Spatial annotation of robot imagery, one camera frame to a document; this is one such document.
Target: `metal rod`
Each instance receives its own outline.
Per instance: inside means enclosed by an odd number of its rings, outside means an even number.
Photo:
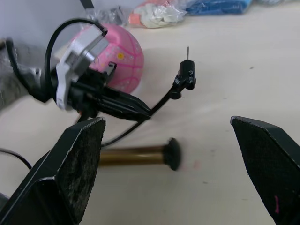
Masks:
[[[160,146],[103,150],[99,166],[166,164],[172,170],[177,170],[180,162],[180,146],[172,138],[168,144]]]
[[[187,60],[188,60],[188,55],[189,55],[189,46],[187,47]]]
[[[100,166],[165,164],[164,146],[109,149],[100,155]]]

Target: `pink basketball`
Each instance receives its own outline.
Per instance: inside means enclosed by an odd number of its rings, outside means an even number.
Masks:
[[[101,72],[110,61],[117,63],[114,77],[108,86],[130,93],[136,89],[143,74],[143,51],[135,37],[126,29],[114,24],[104,26],[108,29],[105,38],[109,45],[90,68]]]

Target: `blue fabric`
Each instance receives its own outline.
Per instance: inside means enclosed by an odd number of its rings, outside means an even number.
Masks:
[[[252,0],[196,0],[186,11],[190,15],[243,14]]]

